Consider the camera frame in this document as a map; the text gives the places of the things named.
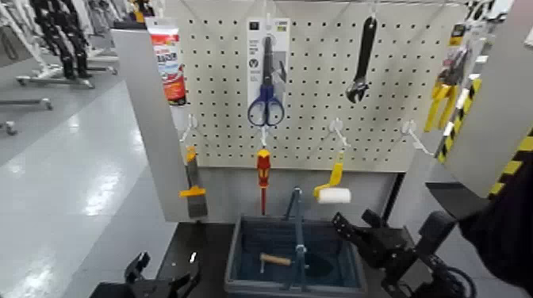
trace store floor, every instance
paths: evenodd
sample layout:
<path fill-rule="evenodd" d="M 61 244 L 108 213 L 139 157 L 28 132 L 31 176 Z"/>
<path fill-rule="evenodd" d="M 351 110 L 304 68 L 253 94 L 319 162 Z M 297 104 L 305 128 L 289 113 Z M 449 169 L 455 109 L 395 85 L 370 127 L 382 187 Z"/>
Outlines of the store floor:
<path fill-rule="evenodd" d="M 88 297 L 142 250 L 154 277 L 176 224 L 163 219 L 125 84 L 98 74 L 95 90 L 20 87 L 13 76 L 34 67 L 1 69 L 0 101 L 55 108 L 0 107 L 19 131 L 0 132 L 0 296 Z"/>

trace red screwdriver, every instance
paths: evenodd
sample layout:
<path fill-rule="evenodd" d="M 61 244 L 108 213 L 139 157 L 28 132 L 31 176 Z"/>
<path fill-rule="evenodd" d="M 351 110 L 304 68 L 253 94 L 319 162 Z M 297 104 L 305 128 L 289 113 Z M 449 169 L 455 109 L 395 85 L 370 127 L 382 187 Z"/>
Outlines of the red screwdriver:
<path fill-rule="evenodd" d="M 263 148 L 257 152 L 257 171 L 259 172 L 259 188 L 261 189 L 261 214 L 265 215 L 270 171 L 270 152 L 267 149 Z"/>

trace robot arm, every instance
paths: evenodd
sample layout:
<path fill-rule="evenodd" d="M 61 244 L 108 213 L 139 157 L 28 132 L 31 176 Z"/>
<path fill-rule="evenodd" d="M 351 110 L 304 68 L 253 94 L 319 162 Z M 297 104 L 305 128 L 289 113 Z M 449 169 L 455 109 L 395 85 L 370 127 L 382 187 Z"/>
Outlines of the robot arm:
<path fill-rule="evenodd" d="M 435 252 L 455 226 L 455 220 L 446 212 L 433 212 L 424 222 L 419 233 L 420 241 L 413 248 L 407 248 L 407 241 L 401 229 L 391 229 L 371 210 L 362 216 L 371 227 L 356 227 L 342 214 L 333 217 L 333 227 L 339 236 L 354 243 L 362 258 L 375 269 L 384 269 L 383 289 L 392 298 L 474 298 L 476 288 L 471 278 L 461 270 L 447 266 Z M 414 292 L 404 293 L 401 278 L 421 260 L 431 271 L 433 281 L 423 283 Z M 470 294 L 458 276 L 466 280 Z"/>

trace paint roller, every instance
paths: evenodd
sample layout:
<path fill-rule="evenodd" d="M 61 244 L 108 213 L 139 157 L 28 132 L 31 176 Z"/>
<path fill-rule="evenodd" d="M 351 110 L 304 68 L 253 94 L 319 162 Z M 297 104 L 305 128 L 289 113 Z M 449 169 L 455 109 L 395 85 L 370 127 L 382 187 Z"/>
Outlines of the paint roller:
<path fill-rule="evenodd" d="M 333 187 L 340 183 L 343 176 L 344 150 L 337 155 L 333 165 L 332 174 L 329 183 L 315 187 L 313 196 L 319 204 L 347 204 L 351 201 L 351 192 L 349 189 Z"/>
<path fill-rule="evenodd" d="M 316 200 L 318 204 L 347 204 L 351 201 L 351 191 L 341 187 L 321 189 Z"/>

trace display rack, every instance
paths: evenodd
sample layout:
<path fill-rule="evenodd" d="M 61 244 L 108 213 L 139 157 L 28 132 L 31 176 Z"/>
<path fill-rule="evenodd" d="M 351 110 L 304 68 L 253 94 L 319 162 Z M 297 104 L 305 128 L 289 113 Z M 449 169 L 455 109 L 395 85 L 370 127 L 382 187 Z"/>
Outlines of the display rack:
<path fill-rule="evenodd" d="M 373 6 L 379 27 L 370 89 L 351 104 L 344 91 Z M 351 144 L 345 170 L 405 172 L 414 148 L 401 125 L 424 121 L 452 26 L 466 8 L 443 1 L 168 2 L 165 16 L 180 22 L 187 99 L 199 123 L 190 143 L 199 166 L 255 167 L 261 132 L 247 121 L 246 21 L 266 12 L 292 23 L 286 118 L 267 138 L 272 167 L 330 169 L 340 143 L 328 126 L 338 117 Z"/>

